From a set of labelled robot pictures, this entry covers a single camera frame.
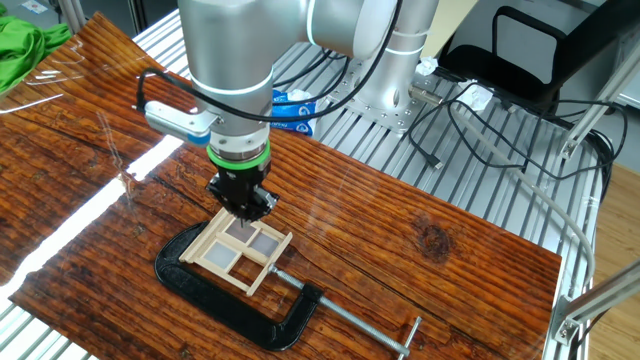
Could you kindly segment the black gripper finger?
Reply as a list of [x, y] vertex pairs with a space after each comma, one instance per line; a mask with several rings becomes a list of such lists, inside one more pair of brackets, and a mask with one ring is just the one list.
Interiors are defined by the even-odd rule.
[[243, 220], [246, 222], [260, 221], [271, 213], [277, 202], [277, 194], [271, 193], [263, 187], [255, 187], [243, 207]]
[[206, 189], [220, 202], [225, 210], [238, 219], [243, 218], [242, 198], [228, 188], [220, 178], [213, 178]]

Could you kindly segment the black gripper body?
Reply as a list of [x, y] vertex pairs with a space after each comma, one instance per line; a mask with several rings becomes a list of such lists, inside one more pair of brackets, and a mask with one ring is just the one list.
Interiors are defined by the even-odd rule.
[[245, 170], [219, 169], [219, 190], [229, 200], [248, 200], [254, 188], [261, 183], [261, 172], [256, 168]]

